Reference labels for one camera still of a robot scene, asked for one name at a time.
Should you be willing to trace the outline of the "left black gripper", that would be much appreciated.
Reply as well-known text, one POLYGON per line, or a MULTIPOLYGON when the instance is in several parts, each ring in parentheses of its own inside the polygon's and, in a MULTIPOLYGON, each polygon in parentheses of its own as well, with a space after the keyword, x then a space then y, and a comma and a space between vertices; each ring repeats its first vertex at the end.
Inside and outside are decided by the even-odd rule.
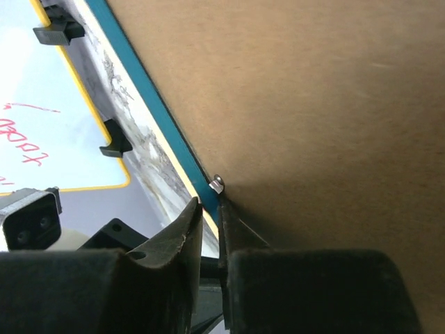
POLYGON ((80 249, 115 249, 131 251, 148 238, 118 218, 113 218, 94 233, 80 249))

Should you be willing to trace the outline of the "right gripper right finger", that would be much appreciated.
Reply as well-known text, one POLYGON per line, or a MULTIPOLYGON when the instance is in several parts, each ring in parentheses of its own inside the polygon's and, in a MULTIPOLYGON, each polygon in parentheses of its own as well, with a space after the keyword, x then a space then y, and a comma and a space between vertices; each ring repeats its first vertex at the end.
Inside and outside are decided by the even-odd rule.
POLYGON ((421 333, 401 273, 366 249, 271 247, 231 202, 218 208, 222 308, 231 333, 421 333))

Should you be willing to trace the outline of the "blue wooden photo frame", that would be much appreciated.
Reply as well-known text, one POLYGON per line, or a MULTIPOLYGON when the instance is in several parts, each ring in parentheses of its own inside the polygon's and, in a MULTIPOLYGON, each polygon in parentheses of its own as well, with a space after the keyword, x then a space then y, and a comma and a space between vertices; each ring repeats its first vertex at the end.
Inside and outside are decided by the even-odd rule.
POLYGON ((169 218, 197 196, 208 239, 218 238, 216 193, 177 129, 106 1, 75 1, 92 57, 118 120, 133 142, 137 178, 169 218))

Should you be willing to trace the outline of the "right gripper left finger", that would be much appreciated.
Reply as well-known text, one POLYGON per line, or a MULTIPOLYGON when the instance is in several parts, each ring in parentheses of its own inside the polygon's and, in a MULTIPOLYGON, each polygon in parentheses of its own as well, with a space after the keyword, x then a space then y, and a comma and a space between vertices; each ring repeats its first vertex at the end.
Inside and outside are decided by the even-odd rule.
POLYGON ((118 249, 1 255, 2 333, 189 333, 197 303, 202 205, 118 249))

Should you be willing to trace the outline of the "brown cardboard backing board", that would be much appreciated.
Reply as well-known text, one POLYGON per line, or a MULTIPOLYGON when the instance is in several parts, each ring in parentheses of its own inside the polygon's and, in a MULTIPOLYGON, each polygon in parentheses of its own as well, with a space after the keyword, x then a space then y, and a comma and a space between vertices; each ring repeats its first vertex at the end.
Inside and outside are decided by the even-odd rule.
POLYGON ((444 332, 443 1, 109 5, 253 229, 385 252, 444 332))

